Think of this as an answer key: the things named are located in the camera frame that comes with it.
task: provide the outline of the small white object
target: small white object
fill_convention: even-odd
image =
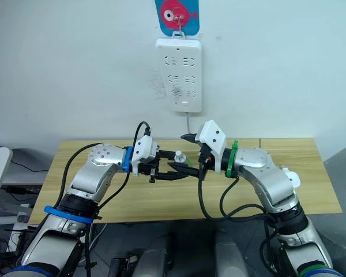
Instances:
[[[202,50],[194,39],[157,39],[161,76],[170,108],[199,113],[202,109]]]
[[[215,158],[215,173],[220,174],[221,159],[224,149],[227,146],[223,131],[214,120],[209,120],[205,122],[195,139],[201,143],[206,143],[210,147],[211,153]]]
[[[138,176],[138,164],[154,159],[156,151],[157,142],[151,136],[144,135],[136,142],[131,160],[133,176]]]
[[[177,163],[184,163],[186,161],[186,155],[181,150],[175,151],[174,161]]]
[[[287,177],[291,181],[294,189],[300,187],[301,181],[300,181],[300,178],[296,172],[290,171],[287,167],[282,167],[282,170],[283,170],[283,172],[285,172],[285,174],[287,175]]]

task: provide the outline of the green ring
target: green ring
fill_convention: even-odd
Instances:
[[[192,160],[189,157],[186,157],[186,162],[188,167],[192,167]]]
[[[299,274],[299,277],[303,277],[305,274],[307,274],[309,271],[312,271],[314,269],[320,269],[320,268],[326,268],[325,265],[323,264],[314,264],[314,265],[311,265],[307,268],[305,268],[303,271],[300,272]]]
[[[233,142],[233,144],[232,144],[232,151],[231,151],[231,154],[230,154],[230,159],[228,161],[227,171],[225,172],[225,176],[227,178],[232,178],[231,177],[231,175],[232,175],[232,167],[233,167],[233,162],[235,161],[235,155],[236,155],[237,149],[238,149],[238,141],[235,140]]]

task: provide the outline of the wooden table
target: wooden table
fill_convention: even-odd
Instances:
[[[54,205],[61,185],[65,164],[70,156],[79,148],[99,141],[73,140],[63,141],[52,162],[41,193],[33,209],[30,223],[39,223],[45,216],[45,205]],[[104,140],[118,146],[131,145],[130,140]],[[233,140],[227,140],[228,146]],[[180,149],[197,163],[199,147],[183,140],[158,140],[160,149],[175,151]],[[332,184],[329,181],[314,140],[311,138],[282,139],[241,139],[239,146],[261,147],[268,150],[276,165],[284,165],[296,171],[301,179],[301,187],[297,188],[300,202],[307,214],[329,214],[342,212]],[[85,150],[70,166],[66,187],[74,178],[77,170],[85,163],[89,150]],[[170,167],[162,160],[160,170],[165,172]],[[105,198],[114,193],[122,184],[125,173],[117,173],[107,191]],[[204,202],[212,216],[220,216],[219,199],[226,187],[231,183],[224,174],[209,172],[203,184]],[[247,203],[260,203],[253,187],[245,180],[234,187],[225,198],[226,211]],[[256,209],[247,209],[239,216],[257,213]],[[197,179],[187,177],[178,181],[160,181],[149,183],[148,176],[130,176],[129,183],[100,212],[102,220],[97,222],[140,222],[151,220],[198,219],[203,218],[197,195]]]

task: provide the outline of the power strip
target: power strip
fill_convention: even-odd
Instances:
[[[161,76],[170,108],[199,113],[202,110],[202,51],[198,40],[157,39]]]

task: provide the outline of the blue poster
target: blue poster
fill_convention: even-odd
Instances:
[[[167,36],[179,30],[179,23],[186,36],[193,36],[200,28],[198,0],[155,0],[160,29]]]

